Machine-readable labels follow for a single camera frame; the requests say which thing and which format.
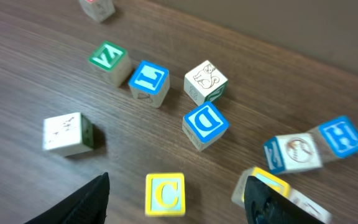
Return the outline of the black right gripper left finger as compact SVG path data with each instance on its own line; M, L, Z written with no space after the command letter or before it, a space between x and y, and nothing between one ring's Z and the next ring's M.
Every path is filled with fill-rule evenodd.
M104 224L109 191L105 172L25 224Z

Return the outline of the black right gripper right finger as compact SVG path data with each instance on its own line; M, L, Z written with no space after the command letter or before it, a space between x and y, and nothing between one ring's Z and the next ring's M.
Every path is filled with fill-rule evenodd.
M249 224L322 224L254 176L247 178L244 206Z

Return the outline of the yellow wooden block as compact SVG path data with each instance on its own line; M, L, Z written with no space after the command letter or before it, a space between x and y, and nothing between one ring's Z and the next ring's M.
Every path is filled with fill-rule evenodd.
M181 172L149 173L145 178L145 215L182 217L186 213L185 176Z
M277 191L285 198L289 197L291 187L284 180L272 175L271 173L254 166L250 169L244 170L239 177L236 187L232 193L231 200L238 206L244 208L244 191L247 183L248 176L254 176L268 185L270 188Z

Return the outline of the yellow wooden block front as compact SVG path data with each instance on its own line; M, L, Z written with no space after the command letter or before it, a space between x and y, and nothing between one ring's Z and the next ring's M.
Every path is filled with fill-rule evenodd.
M181 172L149 173L145 178L145 215L182 217L186 213L185 176Z

